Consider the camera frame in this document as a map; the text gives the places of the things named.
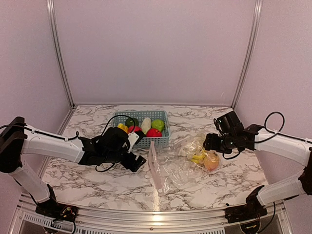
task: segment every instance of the red apple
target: red apple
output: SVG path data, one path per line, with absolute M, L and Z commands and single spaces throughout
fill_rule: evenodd
M 156 128 L 151 128 L 146 133 L 146 137 L 161 137 L 161 136 L 162 136 L 161 132 L 158 129 L 156 129 Z
M 128 133 L 130 133 L 133 129 L 133 125 L 128 128 Z M 135 127 L 134 132 L 142 131 L 142 129 L 138 126 Z

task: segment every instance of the green fruit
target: green fruit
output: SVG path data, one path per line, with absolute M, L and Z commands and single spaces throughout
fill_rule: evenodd
M 161 119 L 155 119 L 152 122 L 152 128 L 158 129 L 160 132 L 162 132 L 165 128 L 165 123 Z
M 135 121 L 136 126 L 138 126 L 138 119 L 133 118 L 133 120 Z M 132 119 L 127 118 L 127 120 L 126 120 L 126 124 L 125 124 L 125 125 L 126 125 L 127 127 L 130 127 L 130 126 L 134 125 L 134 123 L 133 123 Z

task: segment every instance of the metal frame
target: metal frame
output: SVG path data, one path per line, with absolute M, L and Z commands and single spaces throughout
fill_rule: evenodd
M 54 11 L 54 1 L 53 0 L 47 0 L 47 7 L 48 7 L 48 14 L 49 14 L 49 21 L 51 26 L 51 32 L 53 37 L 53 44 L 55 53 L 57 56 L 58 61 L 58 67 L 61 74 L 63 86 L 65 89 L 65 94 L 67 97 L 68 104 L 71 108 L 75 107 L 73 95 L 70 90 L 69 82 L 66 75 L 66 70 L 64 66 L 64 61 L 61 53 L 60 43 L 59 43 L 59 35 L 58 35 L 58 28 L 57 28 L 57 22 L 55 17 L 55 11 Z
M 237 107 L 239 97 L 242 93 L 243 85 L 244 85 L 245 80 L 246 80 L 248 68 L 249 68 L 250 61 L 252 58 L 252 54 L 254 51 L 256 38 L 257 38 L 258 30 L 259 30 L 262 4 L 263 4 L 263 0 L 255 0 L 252 29 L 251 29 L 251 33 L 250 33 L 249 42 L 248 42 L 247 52 L 246 52 L 245 60 L 244 60 L 243 67 L 242 67 L 242 70 L 240 73 L 237 88 L 236 88 L 236 91 L 234 94 L 234 98 L 233 98 L 232 104 L 231 104 L 231 107 L 234 110 Z M 49 13 L 51 32 L 52 32 L 52 36 L 53 36 L 54 49 L 55 49 L 55 53 L 57 55 L 58 66 L 59 66 L 59 70 L 61 73 L 61 78 L 62 78 L 62 82 L 63 82 L 63 86 L 65 89 L 65 93 L 66 93 L 66 97 L 67 97 L 67 101 L 69 103 L 69 106 L 71 108 L 73 108 L 76 105 L 93 105 L 93 104 L 96 104 L 96 105 L 105 104 L 105 105 L 107 105 L 108 103 L 79 103 L 79 104 L 75 104 L 74 99 L 73 99 L 73 95 L 72 95 L 71 90 L 70 90 L 70 85 L 69 85 L 69 82 L 67 79 L 64 61 L 62 58 L 62 53 L 61 53 L 61 48 L 60 48 L 60 43 L 59 43 L 59 35 L 58 35 L 58 30 L 57 30 L 55 9 L 54 9 L 54 0 L 47 0 L 47 8 L 48 8 L 48 13 Z
M 119 211 L 99 209 L 93 207 L 78 206 L 79 211 L 76 219 L 77 230 L 107 231 L 112 234 L 129 233 L 177 233 L 177 234 L 198 234 L 208 231 L 220 230 L 225 227 L 237 225 L 229 224 L 224 217 L 224 209 L 213 208 L 195 211 Z M 9 231 L 9 234 L 20 233 L 23 220 L 33 220 L 34 223 L 49 223 L 48 217 L 35 213 L 36 206 L 28 194 L 22 194 L 17 210 Z M 273 215 L 273 205 L 268 206 L 268 215 Z M 292 234 L 286 209 L 282 201 L 276 203 L 276 215 L 279 218 L 283 234 Z M 71 230 L 69 222 L 56 221 L 64 230 Z
M 255 1 L 255 6 L 254 6 L 254 13 L 253 13 L 253 24 L 252 24 L 252 30 L 250 33 L 249 37 L 249 43 L 248 43 L 248 48 L 247 48 L 247 53 L 245 56 L 243 68 L 240 73 L 238 85 L 236 88 L 236 92 L 232 101 L 231 107 L 235 110 L 239 101 L 239 97 L 242 93 L 244 83 L 246 81 L 246 76 L 248 73 L 248 68 L 250 65 L 250 61 L 253 55 L 255 43 L 257 40 L 257 35 L 259 31 L 259 25 L 260 25 L 260 16 L 261 16 L 261 11 L 262 11 L 262 3 L 263 0 L 256 0 Z
M 250 34 L 248 49 L 244 60 L 244 65 L 240 74 L 239 82 L 232 102 L 232 108 L 237 106 L 239 97 L 242 92 L 243 84 L 246 80 L 248 67 L 253 54 L 256 37 L 259 29 L 260 15 L 263 0 L 255 0 L 255 9 L 253 14 L 252 30 Z M 62 82 L 66 92 L 66 97 L 70 105 L 70 111 L 64 122 L 58 130 L 58 134 L 62 134 L 72 117 L 76 105 L 70 90 L 67 79 L 65 66 L 61 54 L 59 43 L 56 16 L 54 10 L 54 0 L 47 0 L 50 26 L 53 36 L 53 43 L 57 55 L 59 70 Z M 43 176 L 49 157 L 44 160 L 38 175 Z M 17 209 L 15 211 L 9 234 L 18 234 L 21 231 L 22 222 L 27 220 L 26 217 L 38 216 L 35 213 L 35 204 L 28 194 L 22 193 Z M 77 230 L 106 230 L 114 233 L 208 233 L 209 230 L 223 229 L 224 227 L 237 225 L 228 224 L 224 217 L 225 208 L 214 208 L 194 211 L 178 211 L 178 212 L 152 212 L 152 211 L 117 211 L 108 209 L 99 209 L 92 207 L 79 206 L 77 216 Z M 272 216 L 273 206 L 268 206 L 268 215 Z M 290 222 L 286 213 L 284 203 L 282 201 L 276 203 L 276 214 L 279 218 L 283 234 L 292 234 Z M 70 224 L 58 222 L 64 228 L 69 228 Z

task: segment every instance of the plastic bag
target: plastic bag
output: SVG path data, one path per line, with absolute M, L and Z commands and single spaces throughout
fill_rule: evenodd
M 192 163 L 186 157 L 178 156 L 172 147 L 155 148 L 153 142 L 149 150 L 148 163 L 159 196 L 173 193 L 207 174 L 207 170 L 201 166 Z
M 215 151 L 206 151 L 203 147 L 205 135 L 203 133 L 188 137 L 177 143 L 179 156 L 185 156 L 191 162 L 204 166 L 209 172 L 220 165 L 220 157 Z

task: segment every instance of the green apple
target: green apple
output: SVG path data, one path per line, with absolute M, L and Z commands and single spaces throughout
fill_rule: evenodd
M 162 132 L 165 128 L 165 123 L 161 119 L 155 119 L 152 122 L 152 128 L 158 129 L 160 132 Z

